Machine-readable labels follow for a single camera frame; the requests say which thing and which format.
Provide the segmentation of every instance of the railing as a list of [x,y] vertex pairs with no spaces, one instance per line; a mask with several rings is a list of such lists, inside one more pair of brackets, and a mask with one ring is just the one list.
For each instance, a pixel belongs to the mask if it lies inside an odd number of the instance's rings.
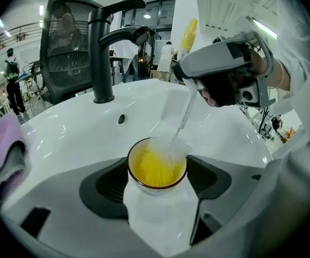
[[42,27],[39,23],[30,23],[20,27],[12,28],[7,33],[0,34],[0,50],[25,39],[41,36]]

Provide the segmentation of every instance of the faucet handle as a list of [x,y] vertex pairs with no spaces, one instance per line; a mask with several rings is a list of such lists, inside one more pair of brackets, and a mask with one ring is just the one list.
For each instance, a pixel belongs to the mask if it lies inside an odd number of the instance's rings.
[[133,9],[144,9],[146,6],[144,0],[124,0],[109,6],[105,6],[102,9],[108,11],[110,14],[114,14],[118,11],[127,11]]

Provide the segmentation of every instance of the bowl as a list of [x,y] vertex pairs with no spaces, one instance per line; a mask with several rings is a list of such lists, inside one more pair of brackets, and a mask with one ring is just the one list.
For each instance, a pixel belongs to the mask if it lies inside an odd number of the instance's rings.
[[141,191],[143,191],[146,194],[152,195],[152,196],[159,196],[162,194],[166,194],[167,192],[171,191],[175,186],[177,186],[180,181],[185,177],[187,172],[187,164],[186,161],[183,163],[183,167],[176,176],[175,180],[171,181],[170,184],[162,186],[162,187],[154,187],[152,185],[145,184],[141,180],[139,180],[135,173],[135,167],[137,167],[140,163],[140,160],[144,154],[144,151],[146,150],[146,147],[149,143],[150,138],[146,138],[143,140],[138,141],[127,155],[128,160],[128,172],[131,175],[133,181],[136,183],[136,185],[140,188]]

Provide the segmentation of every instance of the mesh chair back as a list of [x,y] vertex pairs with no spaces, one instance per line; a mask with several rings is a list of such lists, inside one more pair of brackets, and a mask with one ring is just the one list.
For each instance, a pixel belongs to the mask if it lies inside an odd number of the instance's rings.
[[91,87],[88,16],[99,7],[91,0],[49,0],[47,4],[40,61],[54,104]]

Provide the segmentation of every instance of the backpack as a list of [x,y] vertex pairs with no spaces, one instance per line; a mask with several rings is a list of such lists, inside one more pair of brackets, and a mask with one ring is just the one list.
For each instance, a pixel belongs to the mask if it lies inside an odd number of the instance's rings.
[[6,67],[6,76],[9,77],[11,75],[19,76],[19,66],[17,65],[16,58],[14,61],[9,62],[8,60],[5,61],[8,65]]

